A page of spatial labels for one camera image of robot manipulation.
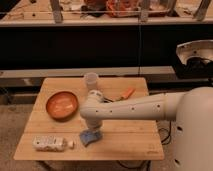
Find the blue object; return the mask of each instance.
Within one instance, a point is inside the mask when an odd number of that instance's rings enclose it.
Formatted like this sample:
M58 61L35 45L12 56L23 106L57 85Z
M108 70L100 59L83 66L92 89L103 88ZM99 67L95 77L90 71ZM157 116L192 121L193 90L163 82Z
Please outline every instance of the blue object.
M92 132L90 130L84 130L80 133L80 139L82 144L87 147L89 144L96 142L100 139L102 139L101 131L98 132Z

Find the wooden tabletop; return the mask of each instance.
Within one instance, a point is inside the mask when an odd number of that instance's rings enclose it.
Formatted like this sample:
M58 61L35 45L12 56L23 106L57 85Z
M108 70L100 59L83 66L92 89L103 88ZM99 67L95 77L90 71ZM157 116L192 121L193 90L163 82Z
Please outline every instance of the wooden tabletop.
M100 78L100 91L109 99L117 99L129 87L136 90L130 98L148 95L144 78ZM83 78L47 78L17 146L15 160L162 160L164 153L155 121L103 121L103 139L84 147L79 133L87 129L79 115L66 122L50 118L45 110L48 98L59 91L73 92L81 105L87 96ZM37 135L54 135L73 140L75 148L65 152L38 152L32 142Z
M195 7L198 7L200 4L200 0L177 0L176 4L176 11L182 18L192 18L192 15L184 13L183 8L179 8L179 4L190 4L195 5ZM107 14L104 14L103 16L99 18L85 18L81 17L82 15L79 12L71 12L71 11L62 11L63 19L64 20L73 20L75 21L81 21L81 23L88 24L91 22L91 20L95 20L97 23L102 22L112 22L112 23L118 23L120 21L124 22L136 22L138 23L137 18L111 18ZM168 22L169 17L159 17L159 20L162 22ZM209 8L207 10L206 18L213 18L213 2L210 3ZM21 0L3 19L2 21L28 21L28 20L53 20L52 15L52 8L50 5L50 0L37 0L36 3L30 3L29 0Z

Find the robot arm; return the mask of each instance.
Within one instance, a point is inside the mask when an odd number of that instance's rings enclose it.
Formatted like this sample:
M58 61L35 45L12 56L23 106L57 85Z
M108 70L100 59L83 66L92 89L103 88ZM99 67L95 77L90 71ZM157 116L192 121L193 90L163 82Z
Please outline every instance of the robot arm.
M102 102L102 93L93 90L80 109L91 131L98 130L104 119L176 120L172 170L213 170L213 88Z
M94 131L106 119L175 120L177 106L185 93L166 93L112 103L103 103L100 91L89 92L80 109L87 126Z

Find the clear cup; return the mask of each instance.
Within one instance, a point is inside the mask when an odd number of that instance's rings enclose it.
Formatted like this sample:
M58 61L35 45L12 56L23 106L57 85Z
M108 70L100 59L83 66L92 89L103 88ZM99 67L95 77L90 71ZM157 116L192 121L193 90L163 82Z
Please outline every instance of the clear cup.
M99 76L95 72L88 72L84 75L84 81L89 91L98 89L98 78Z

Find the table leg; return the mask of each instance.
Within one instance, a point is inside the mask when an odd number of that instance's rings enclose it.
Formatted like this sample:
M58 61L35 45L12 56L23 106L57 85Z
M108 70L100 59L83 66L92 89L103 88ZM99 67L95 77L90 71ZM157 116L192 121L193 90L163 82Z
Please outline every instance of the table leg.
M53 170L53 168L51 168L47 163L45 163L45 161L36 161L42 168L44 168L45 170Z

